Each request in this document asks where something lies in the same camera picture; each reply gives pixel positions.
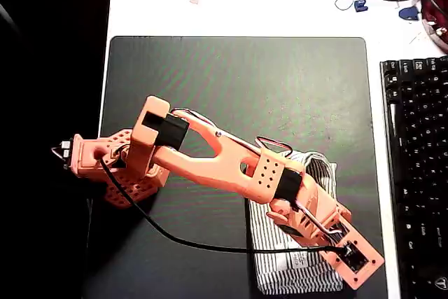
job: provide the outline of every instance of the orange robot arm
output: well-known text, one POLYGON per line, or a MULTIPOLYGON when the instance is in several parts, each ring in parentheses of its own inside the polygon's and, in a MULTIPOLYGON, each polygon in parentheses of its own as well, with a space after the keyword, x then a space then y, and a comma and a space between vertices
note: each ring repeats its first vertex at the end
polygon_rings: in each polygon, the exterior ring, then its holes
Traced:
POLYGON ((299 232, 292 237, 301 246, 347 248, 343 256, 331 251, 320 254, 351 288, 357 289, 384 263, 350 224, 350 211, 329 196, 302 164, 247 143, 198 113, 187 109, 170 113, 169 103, 157 97, 148 97, 132 130, 93 140, 77 134, 62 147, 67 167, 76 176, 107 182, 106 201, 118 208, 130 204, 107 177, 101 158, 136 202, 157 192, 173 172, 201 185, 269 203, 267 216, 299 232), (178 151, 189 128, 204 137, 214 158, 192 158, 178 151), (242 163, 247 165, 245 173, 242 163))

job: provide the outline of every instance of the black background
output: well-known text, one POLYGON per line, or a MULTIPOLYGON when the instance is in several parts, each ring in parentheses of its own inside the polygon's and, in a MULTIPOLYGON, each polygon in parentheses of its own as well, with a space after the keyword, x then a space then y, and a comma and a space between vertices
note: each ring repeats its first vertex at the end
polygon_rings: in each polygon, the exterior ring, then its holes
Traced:
POLYGON ((86 194, 50 147, 75 132, 97 136, 109 0, 0 4, 18 28, 0 16, 3 172, 17 181, 2 196, 3 265, 14 279, 5 286, 13 296, 80 298, 86 194))

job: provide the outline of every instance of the blue object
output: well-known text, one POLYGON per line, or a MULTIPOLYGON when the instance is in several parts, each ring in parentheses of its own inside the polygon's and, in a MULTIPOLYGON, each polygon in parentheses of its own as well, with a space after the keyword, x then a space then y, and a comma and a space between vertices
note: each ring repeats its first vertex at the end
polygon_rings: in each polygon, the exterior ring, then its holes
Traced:
POLYGON ((355 1, 355 11, 356 12, 364 12, 368 10, 369 8, 365 5, 365 0, 357 0, 355 1))
POLYGON ((398 12, 400 18, 409 21, 417 21, 419 19, 419 10, 417 7, 406 7, 398 12))

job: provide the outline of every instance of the white desk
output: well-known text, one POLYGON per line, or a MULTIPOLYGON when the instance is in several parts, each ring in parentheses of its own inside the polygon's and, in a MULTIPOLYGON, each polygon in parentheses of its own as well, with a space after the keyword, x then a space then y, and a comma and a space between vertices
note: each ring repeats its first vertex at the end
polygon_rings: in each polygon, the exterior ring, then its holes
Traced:
MULTIPOLYGON (((399 298, 379 62, 438 57, 420 22, 398 17, 397 3, 367 0, 367 12, 335 0, 111 0, 106 42, 114 36, 359 36, 365 39, 388 297, 399 298)), ((411 2, 399 3, 400 7, 411 2)), ((100 112, 101 129, 102 108, 100 112)))

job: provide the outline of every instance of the keyboard key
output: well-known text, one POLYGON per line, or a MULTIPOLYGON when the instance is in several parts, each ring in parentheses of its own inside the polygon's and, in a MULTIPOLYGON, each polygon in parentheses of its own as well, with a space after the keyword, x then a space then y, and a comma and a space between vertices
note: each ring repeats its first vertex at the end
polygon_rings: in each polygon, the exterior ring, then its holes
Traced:
POLYGON ((410 218, 414 215, 414 207, 408 204, 399 204, 398 215, 402 218, 410 218))
POLYGON ((400 103, 398 90, 389 89, 386 91, 386 99, 388 103, 400 103))
POLYGON ((446 55, 442 56, 439 59, 439 63, 440 63, 441 70, 448 69, 448 56, 446 56, 446 55))
POLYGON ((389 74, 386 75, 386 87, 391 87, 393 85, 398 84, 398 76, 397 74, 389 74))
POLYGON ((396 74, 397 62, 385 61, 381 63, 381 70, 383 75, 396 74))
POLYGON ((426 59, 426 65, 428 66, 428 69, 433 72, 440 70, 439 60, 435 57, 426 59))
POLYGON ((414 67, 416 76, 425 75, 428 73, 428 65, 425 60, 415 59, 412 61, 412 66, 414 67))
POLYGON ((400 78, 402 81, 414 80, 414 66, 411 60, 401 60, 398 65, 400 67, 400 78))

